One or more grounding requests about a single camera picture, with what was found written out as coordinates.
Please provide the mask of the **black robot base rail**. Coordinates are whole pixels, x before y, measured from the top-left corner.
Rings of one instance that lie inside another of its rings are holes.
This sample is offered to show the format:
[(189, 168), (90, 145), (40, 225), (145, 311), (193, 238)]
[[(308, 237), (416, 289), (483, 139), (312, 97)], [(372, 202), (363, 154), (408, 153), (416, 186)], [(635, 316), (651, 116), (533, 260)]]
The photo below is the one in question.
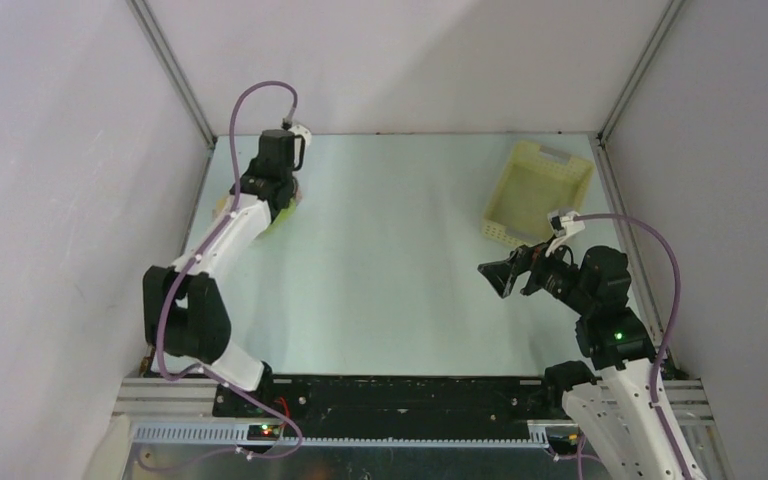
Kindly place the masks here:
[(276, 375), (254, 397), (308, 440), (523, 441), (529, 422), (564, 420), (562, 396), (584, 373), (542, 377)]

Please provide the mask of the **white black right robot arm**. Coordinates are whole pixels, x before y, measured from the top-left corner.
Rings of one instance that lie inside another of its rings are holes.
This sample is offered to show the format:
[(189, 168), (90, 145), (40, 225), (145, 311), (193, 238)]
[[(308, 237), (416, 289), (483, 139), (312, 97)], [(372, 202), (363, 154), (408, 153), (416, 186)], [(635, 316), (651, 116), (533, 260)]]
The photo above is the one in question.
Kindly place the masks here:
[(666, 398), (651, 337), (628, 305), (627, 256), (597, 245), (576, 264), (566, 260), (567, 250), (551, 242), (522, 245), (477, 268), (501, 298), (526, 276), (522, 295), (543, 291), (579, 316), (584, 358), (545, 370), (543, 408), (575, 421), (614, 479), (704, 478)]

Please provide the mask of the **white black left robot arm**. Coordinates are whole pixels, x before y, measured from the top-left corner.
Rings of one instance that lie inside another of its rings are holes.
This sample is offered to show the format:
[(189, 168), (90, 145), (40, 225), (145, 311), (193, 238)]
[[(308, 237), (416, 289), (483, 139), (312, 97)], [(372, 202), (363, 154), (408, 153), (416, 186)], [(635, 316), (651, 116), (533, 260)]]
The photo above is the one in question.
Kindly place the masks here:
[(222, 285), (242, 252), (296, 207), (296, 174), (311, 140), (299, 123), (263, 131), (257, 155), (236, 177), (208, 232), (170, 265), (150, 267), (142, 280), (145, 338), (157, 367), (168, 369), (166, 356), (191, 360), (184, 374), (202, 369), (240, 388), (237, 402), (252, 416), (272, 411), (276, 390), (262, 380), (267, 364), (234, 342)]

